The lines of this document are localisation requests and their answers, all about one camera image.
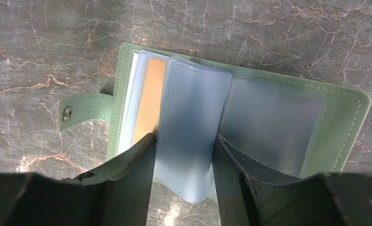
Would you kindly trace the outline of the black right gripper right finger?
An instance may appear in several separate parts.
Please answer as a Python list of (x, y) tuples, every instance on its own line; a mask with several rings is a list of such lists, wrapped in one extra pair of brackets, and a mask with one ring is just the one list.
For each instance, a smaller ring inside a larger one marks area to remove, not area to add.
[(212, 166), (224, 226), (372, 226), (372, 173), (296, 178), (222, 136), (216, 137)]

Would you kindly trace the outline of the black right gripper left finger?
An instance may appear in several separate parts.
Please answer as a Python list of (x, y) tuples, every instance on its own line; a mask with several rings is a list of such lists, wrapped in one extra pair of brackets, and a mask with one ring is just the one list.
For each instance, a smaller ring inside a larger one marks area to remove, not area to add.
[(156, 138), (75, 178), (0, 173), (0, 226), (144, 226)]

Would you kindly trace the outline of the green card holder wallet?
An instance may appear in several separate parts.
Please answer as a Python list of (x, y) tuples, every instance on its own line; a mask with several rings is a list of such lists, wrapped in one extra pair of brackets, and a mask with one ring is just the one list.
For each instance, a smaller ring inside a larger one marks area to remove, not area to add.
[(217, 136), (289, 176), (341, 172), (372, 104), (342, 86), (123, 43), (113, 94), (62, 100), (57, 129), (108, 121), (107, 158), (130, 149), (151, 58), (166, 61), (154, 179), (191, 203), (217, 196)]

